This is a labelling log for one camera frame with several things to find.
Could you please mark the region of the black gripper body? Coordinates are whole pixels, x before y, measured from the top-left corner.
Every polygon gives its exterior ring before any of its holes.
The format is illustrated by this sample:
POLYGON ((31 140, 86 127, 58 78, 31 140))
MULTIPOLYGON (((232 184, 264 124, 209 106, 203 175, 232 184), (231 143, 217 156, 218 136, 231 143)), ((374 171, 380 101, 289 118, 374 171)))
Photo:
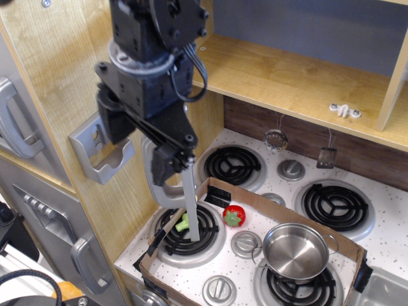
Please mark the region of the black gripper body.
POLYGON ((172 73, 138 78, 110 62, 99 62, 95 71, 101 82, 98 95, 122 105, 127 117, 157 146, 178 147, 181 156, 190 156, 197 146, 196 136, 184 113, 181 95, 191 93, 193 65, 186 56, 176 58, 172 73))

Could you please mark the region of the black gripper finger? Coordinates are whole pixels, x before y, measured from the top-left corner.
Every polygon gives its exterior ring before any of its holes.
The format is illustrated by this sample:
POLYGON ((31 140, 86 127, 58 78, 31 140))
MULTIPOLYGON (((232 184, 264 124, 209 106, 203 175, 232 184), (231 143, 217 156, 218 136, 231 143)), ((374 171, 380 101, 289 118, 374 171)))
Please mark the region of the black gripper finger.
POLYGON ((183 170, 182 151, 171 145, 160 145, 153 150, 152 168, 153 183, 163 186, 175 173, 183 170))
POLYGON ((113 144, 123 141, 135 130, 135 125, 127 117, 120 103, 104 95, 98 95, 97 101, 99 114, 113 144))

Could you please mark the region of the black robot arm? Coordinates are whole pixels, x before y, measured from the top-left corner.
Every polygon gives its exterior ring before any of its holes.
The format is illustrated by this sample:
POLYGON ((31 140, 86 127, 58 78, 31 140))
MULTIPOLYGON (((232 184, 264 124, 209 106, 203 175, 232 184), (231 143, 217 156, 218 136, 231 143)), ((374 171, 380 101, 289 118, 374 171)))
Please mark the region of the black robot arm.
POLYGON ((184 107, 203 97, 191 93, 193 73, 208 78, 195 44, 208 11, 199 1, 111 1, 110 13, 110 60, 95 67, 99 114, 113 143, 139 129, 155 144, 152 180, 162 186, 198 143, 184 107))

